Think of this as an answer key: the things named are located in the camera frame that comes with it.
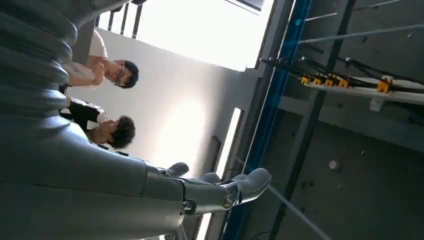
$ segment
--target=glasses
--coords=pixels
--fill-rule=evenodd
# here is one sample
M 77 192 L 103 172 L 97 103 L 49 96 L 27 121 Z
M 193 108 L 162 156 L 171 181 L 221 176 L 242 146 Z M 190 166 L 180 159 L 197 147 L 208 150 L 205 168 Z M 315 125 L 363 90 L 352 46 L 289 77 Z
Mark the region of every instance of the glasses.
M 119 71 L 119 73 L 116 75 L 116 79 L 115 79 L 115 86 L 122 86 L 122 77 L 125 75 L 124 72 L 125 69 L 125 62 L 122 64 L 122 69 Z

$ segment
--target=white wall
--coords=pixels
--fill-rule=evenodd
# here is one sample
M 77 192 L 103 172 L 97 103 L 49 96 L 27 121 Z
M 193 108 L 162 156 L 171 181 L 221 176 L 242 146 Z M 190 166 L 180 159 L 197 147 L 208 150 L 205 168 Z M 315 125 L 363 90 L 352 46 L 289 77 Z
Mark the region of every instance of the white wall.
M 184 161 L 193 174 L 202 165 L 210 137 L 224 142 L 234 108 L 249 110 L 256 78 L 98 31 L 109 59 L 136 63 L 139 82 L 131 89 L 108 81 L 94 90 L 74 87 L 68 95 L 101 106 L 111 119 L 132 117 L 136 137 L 125 150 L 131 156 L 160 167 Z

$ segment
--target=person's hand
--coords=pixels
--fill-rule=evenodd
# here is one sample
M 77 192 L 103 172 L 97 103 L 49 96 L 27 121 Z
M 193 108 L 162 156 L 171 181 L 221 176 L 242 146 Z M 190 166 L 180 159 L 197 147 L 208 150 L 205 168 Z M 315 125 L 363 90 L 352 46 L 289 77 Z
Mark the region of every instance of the person's hand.
M 93 85 L 102 84 L 103 79 L 105 79 L 105 66 L 101 62 L 96 63 L 93 67 L 93 73 Z

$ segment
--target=metal screw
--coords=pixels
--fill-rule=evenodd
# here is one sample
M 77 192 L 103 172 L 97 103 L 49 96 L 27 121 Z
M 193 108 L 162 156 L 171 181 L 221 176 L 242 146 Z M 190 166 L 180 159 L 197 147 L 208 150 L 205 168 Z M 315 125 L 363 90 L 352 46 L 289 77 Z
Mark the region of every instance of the metal screw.
M 184 210 L 190 210 L 190 209 L 192 209 L 192 207 L 193 207 L 193 205 L 192 205 L 192 203 L 191 203 L 191 202 L 189 202 L 189 201 L 184 201 L 184 202 L 182 203 L 182 208 L 183 208 Z

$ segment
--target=yellow clamp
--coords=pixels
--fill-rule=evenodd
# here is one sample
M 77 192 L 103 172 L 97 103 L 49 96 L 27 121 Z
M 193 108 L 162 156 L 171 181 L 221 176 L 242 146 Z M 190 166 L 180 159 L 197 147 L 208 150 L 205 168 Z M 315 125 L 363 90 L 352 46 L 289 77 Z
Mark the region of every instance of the yellow clamp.
M 388 94 L 390 92 L 390 85 L 393 83 L 393 78 L 389 76 L 383 76 L 383 79 L 385 79 L 387 82 L 380 80 L 377 85 L 377 92 Z
M 334 85 L 334 82 L 333 82 L 333 80 L 330 80 L 330 79 L 327 78 L 324 82 L 324 85 L 328 86 L 328 87 L 332 87 Z
M 341 88 L 349 88 L 349 82 L 344 80 L 343 78 L 340 78 L 340 82 L 338 83 L 338 86 Z
M 311 82 L 311 79 L 309 77 L 302 77 L 302 80 L 300 81 L 301 84 L 308 84 L 309 82 Z
M 313 84 L 321 85 L 321 84 L 323 84 L 323 80 L 321 80 L 321 78 L 315 77 L 314 80 L 313 80 Z

